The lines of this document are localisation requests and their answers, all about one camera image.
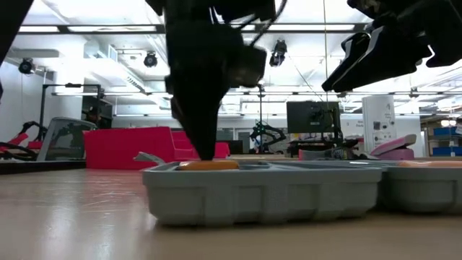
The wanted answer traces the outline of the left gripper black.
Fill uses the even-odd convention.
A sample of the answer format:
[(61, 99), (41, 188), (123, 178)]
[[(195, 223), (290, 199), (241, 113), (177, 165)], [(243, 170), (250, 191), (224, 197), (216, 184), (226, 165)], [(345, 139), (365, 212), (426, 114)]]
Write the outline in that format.
[[(170, 74), (165, 88), (175, 118), (201, 160), (212, 160), (217, 135), (219, 100), (231, 87), (246, 84), (242, 65), (245, 48), (241, 29), (207, 21), (165, 23)], [(212, 101), (194, 101), (196, 94)]]

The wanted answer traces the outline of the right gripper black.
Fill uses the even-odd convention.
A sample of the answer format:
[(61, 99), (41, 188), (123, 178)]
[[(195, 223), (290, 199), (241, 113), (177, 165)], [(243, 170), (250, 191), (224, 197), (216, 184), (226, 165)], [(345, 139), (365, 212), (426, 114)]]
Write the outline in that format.
[(341, 43), (345, 56), (322, 84), (325, 92), (346, 92), (414, 73), (429, 47), (407, 35), (425, 35), (438, 48), (461, 45), (461, 0), (348, 0), (372, 19), (370, 34), (357, 32)]

